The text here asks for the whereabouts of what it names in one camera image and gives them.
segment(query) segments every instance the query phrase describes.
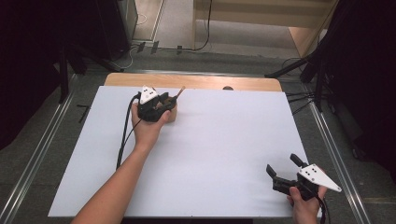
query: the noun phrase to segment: human arm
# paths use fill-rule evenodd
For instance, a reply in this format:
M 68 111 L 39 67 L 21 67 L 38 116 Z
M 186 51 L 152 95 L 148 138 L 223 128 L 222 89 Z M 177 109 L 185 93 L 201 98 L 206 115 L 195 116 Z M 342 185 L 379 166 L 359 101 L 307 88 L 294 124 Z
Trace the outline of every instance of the human arm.
M 168 121 L 166 111 L 155 123 L 140 121 L 137 105 L 132 106 L 132 123 L 135 126 L 133 152 L 107 182 L 78 212 L 72 223 L 120 223 L 150 151 L 157 142 L 161 127 Z
M 327 188 L 319 186 L 318 196 L 323 200 Z M 290 188 L 290 196 L 288 200 L 293 205 L 293 221 L 295 224 L 316 224 L 319 210 L 319 202 L 317 198 L 304 201 L 301 197 L 300 191 L 295 188 Z

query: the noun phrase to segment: power cord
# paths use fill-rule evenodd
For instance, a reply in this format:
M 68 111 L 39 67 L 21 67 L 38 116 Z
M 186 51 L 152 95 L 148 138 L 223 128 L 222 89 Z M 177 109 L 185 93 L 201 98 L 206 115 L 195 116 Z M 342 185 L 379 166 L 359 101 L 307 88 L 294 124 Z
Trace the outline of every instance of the power cord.
M 140 123 L 140 121 L 142 119 L 140 119 L 136 125 L 134 125 L 134 127 L 132 127 L 132 130 L 129 132 L 128 137 L 125 138 L 126 136 L 126 130 L 128 129 L 128 123 L 129 123 L 129 114 L 132 113 L 131 109 L 132 109 L 132 104 L 134 103 L 134 100 L 137 99 L 138 95 L 134 96 L 131 100 L 131 102 L 128 105 L 128 110 L 126 112 L 126 118 L 125 118 L 125 124 L 124 124 L 124 130 L 123 130 L 123 134 L 122 134 L 122 141 L 121 141 L 121 146 L 120 146 L 120 151 L 119 151 L 119 156 L 117 158 L 117 167 L 116 170 L 119 169 L 120 165 L 121 165 L 121 160 L 122 160 L 122 154 L 123 154 L 123 150 L 125 148 L 126 142 L 129 139 L 129 136 L 131 135 L 131 133 L 134 131 L 134 128 Z
M 145 15 L 143 15 L 143 14 L 137 14 L 138 16 L 142 16 L 142 17 L 144 17 L 145 18 L 145 20 L 144 21 L 141 21 L 141 22 L 139 22 L 139 23 L 137 23 L 136 25 L 141 25 L 141 24 L 143 24 L 143 23 L 145 23 L 147 20 L 148 20 L 148 17 L 147 16 L 145 16 Z
M 311 195 L 314 196 L 314 197 L 318 200 L 318 202 L 319 202 L 319 207 L 320 207 L 320 209 L 321 209 L 321 214 L 322 214 L 322 216 L 321 216 L 321 218 L 320 218 L 320 224 L 324 224 L 324 223 L 326 222 L 326 211 L 327 211 L 327 214 L 330 215 L 330 213 L 328 212 L 329 209 L 327 208 L 327 204 L 323 202 L 324 198 L 323 198 L 323 200 L 321 200 L 321 199 L 319 198 L 318 194 L 315 193 L 315 192 L 313 192 L 313 191 L 312 191 L 309 187 L 307 187 L 306 185 L 301 184 L 301 186 L 302 186 L 304 189 L 306 189 L 308 192 L 310 192 Z
M 129 50 L 128 55 L 129 55 L 129 58 L 131 59 L 131 62 L 127 66 L 121 66 L 121 65 L 118 65 L 118 64 L 113 63 L 113 62 L 109 62 L 109 63 L 113 64 L 114 66 L 116 66 L 116 67 L 118 67 L 120 69 L 127 69 L 127 68 L 131 67 L 132 64 L 134 63 L 134 59 L 132 58 L 132 50 L 134 50 L 134 49 L 137 49 L 137 47 L 132 46 L 131 49 Z
M 207 30 L 207 37 L 206 37 L 206 42 L 200 48 L 198 48 L 198 49 L 170 49 L 170 48 L 155 48 L 155 47 L 148 47 L 148 48 L 152 48 L 152 49 L 155 48 L 155 49 L 162 49 L 162 50 L 169 50 L 169 51 L 187 51 L 187 52 L 192 52 L 192 53 L 206 53 L 206 52 L 199 52 L 199 50 L 201 50 L 204 47 L 206 47 L 207 43 L 209 42 L 209 38 L 210 38 L 210 17 L 211 17 L 211 14 L 212 14 L 212 3 L 213 3 L 213 0 L 210 0 L 209 14 L 208 14 L 208 18 L 207 18 L 207 29 L 206 29 Z
M 290 60 L 300 60 L 300 59 L 301 59 L 301 58 L 288 58 L 287 60 L 285 60 L 285 61 L 282 63 L 281 69 L 284 68 L 286 62 L 288 62 L 288 61 L 290 61 Z
M 305 105 L 300 106 L 298 109 L 294 110 L 291 114 L 295 115 L 298 112 L 302 111 L 304 109 L 304 107 L 308 106 L 310 103 L 314 102 L 313 100 L 308 101 L 308 103 L 306 103 Z

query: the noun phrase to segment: wooden edge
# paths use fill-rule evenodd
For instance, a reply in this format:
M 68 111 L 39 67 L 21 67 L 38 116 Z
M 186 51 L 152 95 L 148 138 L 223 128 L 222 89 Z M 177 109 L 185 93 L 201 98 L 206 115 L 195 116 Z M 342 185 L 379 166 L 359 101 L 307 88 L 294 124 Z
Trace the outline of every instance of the wooden edge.
M 105 86 L 152 86 L 155 88 L 181 88 L 236 91 L 282 91 L 277 79 L 266 77 L 220 77 L 172 74 L 111 73 Z

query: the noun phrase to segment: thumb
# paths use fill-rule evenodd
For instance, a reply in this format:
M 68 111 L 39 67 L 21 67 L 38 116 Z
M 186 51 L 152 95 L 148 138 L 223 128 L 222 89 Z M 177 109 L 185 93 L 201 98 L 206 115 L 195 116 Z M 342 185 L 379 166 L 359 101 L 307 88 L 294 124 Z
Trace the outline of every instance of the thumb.
M 294 203 L 300 203 L 303 200 L 300 191 L 296 187 L 291 187 L 289 191 L 290 197 L 293 199 Z
M 171 116 L 171 111 L 170 110 L 166 110 L 165 112 L 163 112 L 163 114 L 161 115 L 161 118 L 159 120 L 159 122 L 164 125 L 168 120 L 169 117 Z

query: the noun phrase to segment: cable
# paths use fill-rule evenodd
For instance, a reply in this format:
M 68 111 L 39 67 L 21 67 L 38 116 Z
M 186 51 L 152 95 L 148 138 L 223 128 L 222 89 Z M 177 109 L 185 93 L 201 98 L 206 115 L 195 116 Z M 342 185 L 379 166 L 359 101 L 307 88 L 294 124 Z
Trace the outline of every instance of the cable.
M 327 205 L 326 198 L 323 198 L 323 202 L 324 202 L 324 205 L 326 206 L 327 219 L 329 219 L 329 224 L 332 224 L 332 219 L 331 219 L 331 216 L 330 216 L 330 210 L 329 210 L 329 206 Z
M 322 217 L 320 218 L 320 224 L 324 224 L 326 222 L 326 211 L 328 212 L 327 205 L 319 198 L 318 194 L 316 192 L 313 192 L 309 187 L 307 187 L 305 184 L 300 183 L 300 185 L 306 189 L 309 193 L 311 193 L 312 196 L 314 196 L 318 202 L 319 202 L 319 207 L 321 208 L 321 213 Z
M 208 18 L 208 20 L 207 20 L 207 26 L 206 26 L 206 22 L 205 22 L 205 20 L 203 20 L 203 22 L 204 22 L 204 27 L 205 27 L 205 30 L 206 30 L 206 33 L 207 33 L 207 40 L 209 39 L 209 20 L 210 20 L 210 17 Z M 212 50 L 212 43 L 209 43 L 209 45 L 210 45 L 210 49 L 207 51 L 207 52 L 209 52 L 210 50 Z
M 301 101 L 303 99 L 315 99 L 315 93 L 313 91 L 286 93 L 286 96 L 287 97 L 302 96 L 302 97 L 295 98 L 295 99 L 289 99 L 288 100 L 289 103 L 294 103 L 294 102 L 297 102 L 297 101 Z M 323 100 L 328 100 L 329 96 L 330 96 L 330 94 L 322 94 L 322 99 Z
M 304 107 L 306 107 L 307 105 L 309 105 L 310 103 L 314 102 L 313 100 L 308 101 L 308 103 L 306 103 L 305 105 L 300 106 L 298 109 L 294 110 L 291 114 L 295 115 L 298 112 L 302 111 L 304 109 Z
M 118 158 L 117 158 L 117 167 L 116 167 L 116 169 L 119 169 L 119 167 L 120 167 L 120 165 L 121 165 L 122 154 L 123 154 L 124 147 L 125 147 L 125 145 L 126 145 L 126 141 L 128 141 L 128 138 L 129 138 L 129 136 L 131 135 L 132 131 L 133 131 L 134 128 L 137 126 L 137 124 L 139 124 L 140 121 L 141 121 L 141 120 L 139 120 L 139 121 L 136 123 L 136 125 L 134 125 L 134 127 L 132 127 L 131 132 L 128 134 L 128 137 L 127 137 L 126 140 L 125 140 L 126 130 L 127 130 L 127 128 L 128 128 L 128 123 L 129 123 L 129 114 L 131 113 L 132 104 L 133 104 L 134 100 L 137 99 L 137 98 L 138 98 L 138 94 L 135 95 L 135 96 L 132 98 L 131 102 L 130 102 L 129 105 L 128 105 L 128 110 L 127 110 L 127 112 L 126 112 L 126 117 L 125 117 L 125 124 L 124 124 L 124 130 L 123 130 L 123 134 L 122 134 L 122 141 L 121 141 L 119 156 L 118 156 Z
M 285 61 L 282 63 L 281 69 L 284 68 L 286 62 L 288 62 L 288 61 L 290 61 L 290 60 L 300 60 L 300 59 L 301 59 L 301 58 L 288 58 L 287 60 L 285 60 Z
M 138 16 L 143 16 L 143 17 L 145 17 L 145 20 L 142 21 L 142 22 L 137 23 L 136 25 L 141 25 L 141 24 L 145 23 L 145 22 L 148 20 L 148 17 L 145 16 L 145 15 L 143 15 L 143 14 L 137 14 L 137 15 L 138 15 Z
M 169 51 L 187 51 L 187 52 L 192 52 L 192 53 L 206 53 L 206 52 L 198 52 L 199 50 L 203 49 L 206 47 L 207 43 L 209 42 L 210 38 L 210 17 L 212 14 L 212 2 L 213 0 L 210 0 L 210 6 L 209 6 L 209 15 L 207 17 L 207 37 L 206 37 L 206 42 L 198 49 L 169 49 L 169 48 L 157 48 L 157 49 L 162 49 L 162 50 L 169 50 Z
M 120 69 L 126 69 L 126 68 L 131 67 L 132 64 L 134 63 L 134 59 L 132 58 L 132 50 L 133 49 L 137 49 L 137 47 L 135 47 L 134 45 L 131 45 L 131 46 L 133 46 L 133 47 L 129 50 L 129 53 L 128 53 L 129 57 L 131 58 L 131 62 L 127 66 L 120 66 L 120 65 L 118 65 L 116 63 L 113 63 L 113 62 L 109 62 L 109 63 L 113 64 L 114 66 L 116 66 L 116 67 L 118 67 Z

